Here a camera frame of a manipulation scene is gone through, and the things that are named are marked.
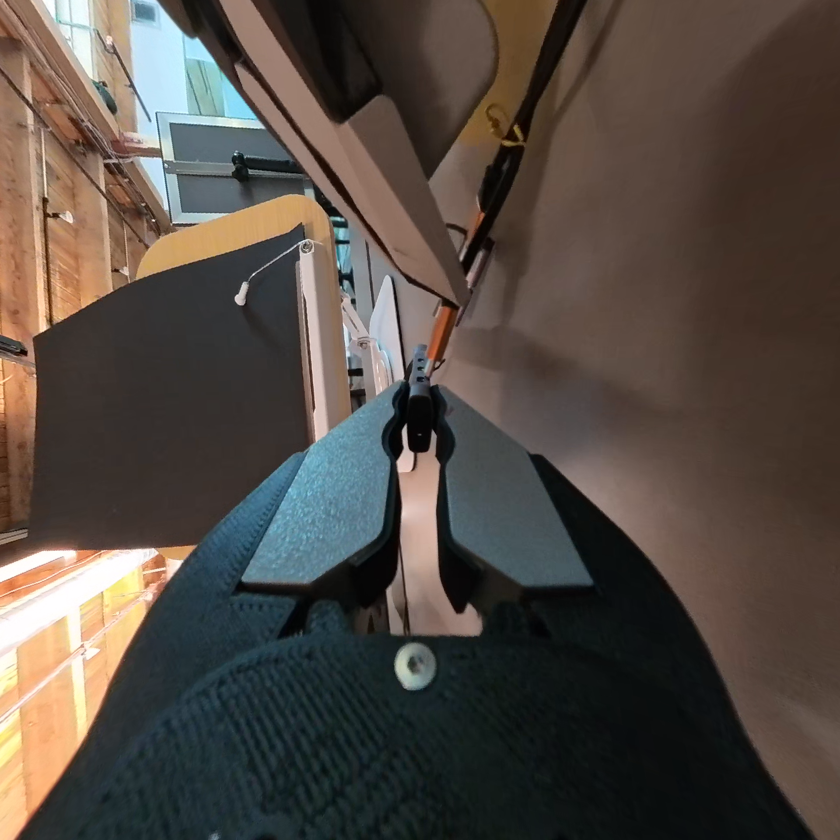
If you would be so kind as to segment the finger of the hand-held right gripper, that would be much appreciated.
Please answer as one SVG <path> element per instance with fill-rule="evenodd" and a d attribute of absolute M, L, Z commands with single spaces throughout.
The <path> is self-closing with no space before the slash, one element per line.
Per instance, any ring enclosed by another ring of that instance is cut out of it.
<path fill-rule="evenodd" d="M 250 63 L 265 75 L 286 57 L 320 108 L 344 123 L 382 94 L 382 81 L 354 31 L 345 2 L 220 2 Z"/>
<path fill-rule="evenodd" d="M 261 122 L 322 193 L 414 285 L 453 305 L 466 277 L 394 102 L 373 96 L 344 121 L 332 119 L 295 68 L 282 101 L 243 62 L 243 94 Z"/>

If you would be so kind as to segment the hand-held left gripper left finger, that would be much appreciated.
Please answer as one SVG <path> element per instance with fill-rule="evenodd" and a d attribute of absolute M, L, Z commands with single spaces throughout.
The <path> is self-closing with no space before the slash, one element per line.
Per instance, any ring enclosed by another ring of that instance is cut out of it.
<path fill-rule="evenodd" d="M 243 587 L 302 597 L 383 595 L 396 575 L 402 451 L 398 382 L 307 450 Z"/>

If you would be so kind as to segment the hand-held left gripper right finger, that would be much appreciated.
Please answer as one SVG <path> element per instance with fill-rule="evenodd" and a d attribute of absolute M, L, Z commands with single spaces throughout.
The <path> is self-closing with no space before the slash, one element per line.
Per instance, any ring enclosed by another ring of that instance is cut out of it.
<path fill-rule="evenodd" d="M 434 388 L 434 404 L 437 561 L 454 610 L 592 591 L 530 453 L 448 388 Z"/>

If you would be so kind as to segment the black usb adapter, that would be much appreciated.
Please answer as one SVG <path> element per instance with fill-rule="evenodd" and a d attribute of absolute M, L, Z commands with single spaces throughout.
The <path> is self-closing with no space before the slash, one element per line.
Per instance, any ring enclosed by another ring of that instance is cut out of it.
<path fill-rule="evenodd" d="M 434 366 L 429 360 L 427 345 L 418 344 L 406 373 L 406 444 L 416 455 L 426 453 L 436 428 L 437 408 L 431 382 Z"/>

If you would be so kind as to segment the black braided cable orange plugs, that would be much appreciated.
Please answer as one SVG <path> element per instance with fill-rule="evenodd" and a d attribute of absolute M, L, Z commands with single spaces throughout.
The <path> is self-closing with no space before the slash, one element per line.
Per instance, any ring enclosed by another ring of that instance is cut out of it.
<path fill-rule="evenodd" d="M 465 232 L 458 253 L 458 260 L 467 281 L 467 301 L 458 307 L 445 302 L 437 305 L 434 326 L 427 346 L 429 360 L 434 366 L 431 376 L 444 362 L 452 333 L 463 320 L 476 289 L 487 272 L 496 246 L 491 234 L 518 175 L 529 142 L 534 114 L 564 56 L 586 5 L 586 1 L 556 3 L 528 85 L 511 119 L 518 123 L 525 133 L 526 145 L 522 148 L 505 149 L 498 143 L 497 152 L 485 169 L 476 195 L 476 217 L 471 228 Z"/>

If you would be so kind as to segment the yellow twist tie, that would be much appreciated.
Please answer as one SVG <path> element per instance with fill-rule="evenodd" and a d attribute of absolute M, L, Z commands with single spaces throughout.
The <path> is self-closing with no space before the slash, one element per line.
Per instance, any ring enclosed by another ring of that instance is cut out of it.
<path fill-rule="evenodd" d="M 509 119 L 501 105 L 491 102 L 486 105 L 484 113 L 488 130 L 502 148 L 516 149 L 526 145 L 525 133 L 517 122 Z"/>

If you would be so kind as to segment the white curved chair back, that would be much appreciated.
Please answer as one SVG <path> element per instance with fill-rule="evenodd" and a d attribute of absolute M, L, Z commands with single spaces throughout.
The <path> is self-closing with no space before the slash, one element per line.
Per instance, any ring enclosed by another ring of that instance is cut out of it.
<path fill-rule="evenodd" d="M 405 375 L 405 358 L 394 281 L 385 276 L 371 314 L 369 353 L 374 394 L 379 395 Z"/>

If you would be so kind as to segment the yellow wooden desk board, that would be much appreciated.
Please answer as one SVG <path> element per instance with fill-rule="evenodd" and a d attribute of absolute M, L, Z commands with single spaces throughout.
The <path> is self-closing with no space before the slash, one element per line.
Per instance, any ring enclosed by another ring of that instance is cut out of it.
<path fill-rule="evenodd" d="M 327 213 L 314 199 L 292 194 L 163 236 L 142 257 L 136 279 L 287 235 L 299 227 L 305 238 L 320 243 L 331 257 L 336 256 L 333 225 Z"/>

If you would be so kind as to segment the grey framed dark panel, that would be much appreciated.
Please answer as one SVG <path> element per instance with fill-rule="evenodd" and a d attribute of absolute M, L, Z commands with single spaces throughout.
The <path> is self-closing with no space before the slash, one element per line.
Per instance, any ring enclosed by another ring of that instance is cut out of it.
<path fill-rule="evenodd" d="M 286 195 L 316 198 L 307 174 L 255 119 L 158 112 L 171 222 L 184 227 Z"/>

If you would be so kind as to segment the black board panel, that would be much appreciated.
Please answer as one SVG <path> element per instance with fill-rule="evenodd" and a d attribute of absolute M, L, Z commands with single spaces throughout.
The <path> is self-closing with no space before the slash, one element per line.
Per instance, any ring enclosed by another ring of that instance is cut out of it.
<path fill-rule="evenodd" d="M 136 280 L 35 337 L 33 544 L 197 544 L 312 443 L 303 239 Z"/>

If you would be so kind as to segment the white desk frame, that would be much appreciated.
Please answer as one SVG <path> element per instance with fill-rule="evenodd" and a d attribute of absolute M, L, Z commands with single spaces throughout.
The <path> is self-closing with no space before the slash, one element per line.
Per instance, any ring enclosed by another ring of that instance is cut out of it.
<path fill-rule="evenodd" d="M 304 393 L 316 442 L 351 415 L 342 299 L 330 253 L 313 239 L 298 249 L 297 290 Z"/>

